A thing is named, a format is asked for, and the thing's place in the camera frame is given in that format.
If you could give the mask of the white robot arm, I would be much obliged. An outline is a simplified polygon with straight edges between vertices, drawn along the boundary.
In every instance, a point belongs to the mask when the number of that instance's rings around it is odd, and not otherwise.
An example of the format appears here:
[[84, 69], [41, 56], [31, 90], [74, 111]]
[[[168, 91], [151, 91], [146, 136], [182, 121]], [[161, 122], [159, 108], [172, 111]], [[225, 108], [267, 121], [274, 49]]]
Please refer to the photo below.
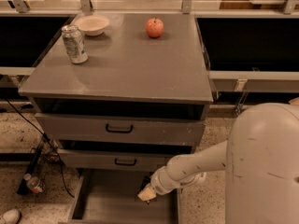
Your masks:
[[248, 108], [226, 141], [173, 157], [138, 197], [148, 202], [219, 170], [225, 172], [226, 224], [299, 224], [299, 105]]

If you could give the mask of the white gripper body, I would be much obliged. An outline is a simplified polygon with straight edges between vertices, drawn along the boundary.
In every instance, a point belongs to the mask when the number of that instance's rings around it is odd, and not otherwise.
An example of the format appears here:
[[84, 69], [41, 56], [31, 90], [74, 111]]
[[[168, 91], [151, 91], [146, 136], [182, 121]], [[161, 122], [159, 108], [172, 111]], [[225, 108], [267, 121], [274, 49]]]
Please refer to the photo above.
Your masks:
[[150, 181], [151, 186], [159, 195], [170, 193], [175, 187], [172, 179], [166, 171], [166, 167], [158, 169], [152, 176]]

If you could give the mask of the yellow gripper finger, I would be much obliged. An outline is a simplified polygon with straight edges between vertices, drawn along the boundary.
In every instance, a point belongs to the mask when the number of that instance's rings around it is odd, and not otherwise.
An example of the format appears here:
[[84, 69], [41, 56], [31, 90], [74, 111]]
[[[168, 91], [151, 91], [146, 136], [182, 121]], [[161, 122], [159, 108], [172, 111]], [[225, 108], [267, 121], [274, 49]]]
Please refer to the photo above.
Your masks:
[[156, 197], [156, 192], [151, 185], [147, 185], [137, 194], [137, 196], [141, 201], [149, 202]]

